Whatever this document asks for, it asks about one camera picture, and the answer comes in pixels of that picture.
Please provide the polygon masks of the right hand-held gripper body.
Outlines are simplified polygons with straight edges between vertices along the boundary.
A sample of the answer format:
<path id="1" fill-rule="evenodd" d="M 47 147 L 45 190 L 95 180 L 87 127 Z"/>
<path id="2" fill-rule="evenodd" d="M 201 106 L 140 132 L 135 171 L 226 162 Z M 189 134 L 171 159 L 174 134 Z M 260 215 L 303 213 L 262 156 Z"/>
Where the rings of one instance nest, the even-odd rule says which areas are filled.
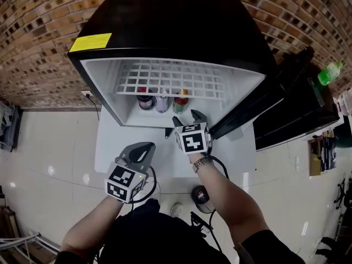
<path id="1" fill-rule="evenodd" d="M 179 148 L 186 155 L 205 153 L 211 143 L 206 122 L 178 126 L 175 128 L 175 137 Z"/>

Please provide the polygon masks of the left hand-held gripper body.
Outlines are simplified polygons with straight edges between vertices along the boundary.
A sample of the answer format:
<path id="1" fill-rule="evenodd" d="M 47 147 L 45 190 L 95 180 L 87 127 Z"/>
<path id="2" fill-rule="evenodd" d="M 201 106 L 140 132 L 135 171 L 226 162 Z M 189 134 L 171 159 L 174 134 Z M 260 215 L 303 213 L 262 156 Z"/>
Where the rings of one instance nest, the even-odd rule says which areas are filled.
<path id="1" fill-rule="evenodd" d="M 108 178 L 104 181 L 105 193 L 123 203 L 132 199 L 144 189 L 149 178 L 150 156 L 141 154 L 130 157 L 121 154 L 111 163 Z"/>

